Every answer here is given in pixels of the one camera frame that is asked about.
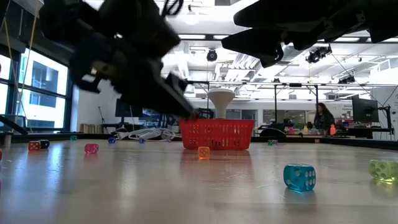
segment long dark hair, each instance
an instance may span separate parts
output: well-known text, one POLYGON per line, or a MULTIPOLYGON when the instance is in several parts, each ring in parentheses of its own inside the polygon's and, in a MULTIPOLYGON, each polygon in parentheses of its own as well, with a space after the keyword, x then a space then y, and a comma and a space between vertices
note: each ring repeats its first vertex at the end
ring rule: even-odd
POLYGON ((324 114, 326 117, 333 117, 333 115, 331 114, 331 112, 328 110, 328 108, 326 107, 326 105, 324 103, 318 103, 317 106, 322 107, 322 114, 324 114))

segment security camera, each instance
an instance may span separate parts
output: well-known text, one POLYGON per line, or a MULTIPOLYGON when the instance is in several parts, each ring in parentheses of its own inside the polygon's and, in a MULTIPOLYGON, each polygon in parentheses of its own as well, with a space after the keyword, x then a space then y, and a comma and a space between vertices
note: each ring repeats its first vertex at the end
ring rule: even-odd
POLYGON ((214 62, 217 60, 217 53, 215 49, 210 49, 209 52, 207 53, 207 61, 208 62, 214 62))

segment orange die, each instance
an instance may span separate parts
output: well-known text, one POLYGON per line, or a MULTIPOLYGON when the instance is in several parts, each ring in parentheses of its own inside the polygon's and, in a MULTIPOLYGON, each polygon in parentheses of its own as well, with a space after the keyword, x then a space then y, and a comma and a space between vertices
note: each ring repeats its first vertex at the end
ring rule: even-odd
POLYGON ((29 150, 40 150, 40 142, 39 141, 30 141, 29 142, 29 150))
POLYGON ((198 157, 199 157, 199 159, 209 159, 210 158, 209 147, 199 147, 198 148, 198 157))

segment white funnel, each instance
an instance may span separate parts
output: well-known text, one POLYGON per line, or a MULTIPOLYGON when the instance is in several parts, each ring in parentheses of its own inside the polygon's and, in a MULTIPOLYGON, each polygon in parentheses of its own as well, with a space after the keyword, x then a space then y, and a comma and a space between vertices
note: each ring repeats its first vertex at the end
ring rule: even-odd
POLYGON ((216 117, 225 119, 226 107, 235 97, 235 92, 229 89, 216 88, 207 92, 207 97, 216 108, 216 117))

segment red die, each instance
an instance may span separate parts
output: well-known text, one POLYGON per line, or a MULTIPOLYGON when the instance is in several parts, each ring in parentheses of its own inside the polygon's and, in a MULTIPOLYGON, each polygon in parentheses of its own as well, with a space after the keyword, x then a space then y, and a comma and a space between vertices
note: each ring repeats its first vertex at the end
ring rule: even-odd
POLYGON ((98 144, 86 144, 85 152, 86 154, 96 154, 99 148, 98 144))
POLYGON ((40 150, 40 142, 39 141, 30 141, 29 142, 29 150, 40 150))

